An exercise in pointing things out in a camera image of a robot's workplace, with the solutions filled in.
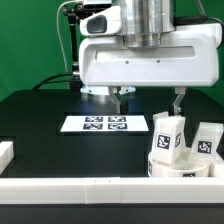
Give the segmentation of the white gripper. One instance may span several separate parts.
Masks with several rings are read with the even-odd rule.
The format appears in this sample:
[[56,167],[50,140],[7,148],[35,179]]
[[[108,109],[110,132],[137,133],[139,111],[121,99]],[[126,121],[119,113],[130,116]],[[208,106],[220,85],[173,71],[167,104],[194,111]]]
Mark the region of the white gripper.
[[[87,38],[79,50],[80,78],[87,86],[176,87],[169,114],[178,116],[185,87],[217,82],[221,41],[218,23],[179,26],[163,34],[157,47],[126,48],[120,36]],[[109,88],[117,113],[125,115],[128,101],[119,91]]]

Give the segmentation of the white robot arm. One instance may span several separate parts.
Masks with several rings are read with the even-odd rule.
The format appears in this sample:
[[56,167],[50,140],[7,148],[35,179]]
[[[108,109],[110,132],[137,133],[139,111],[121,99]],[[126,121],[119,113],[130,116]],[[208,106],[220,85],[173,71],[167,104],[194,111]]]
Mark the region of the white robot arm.
[[177,98],[190,86],[211,86],[219,77],[220,20],[204,14],[176,17],[175,0],[118,0],[80,22],[85,37],[79,70],[87,86],[105,86],[117,105],[121,87],[173,87]]

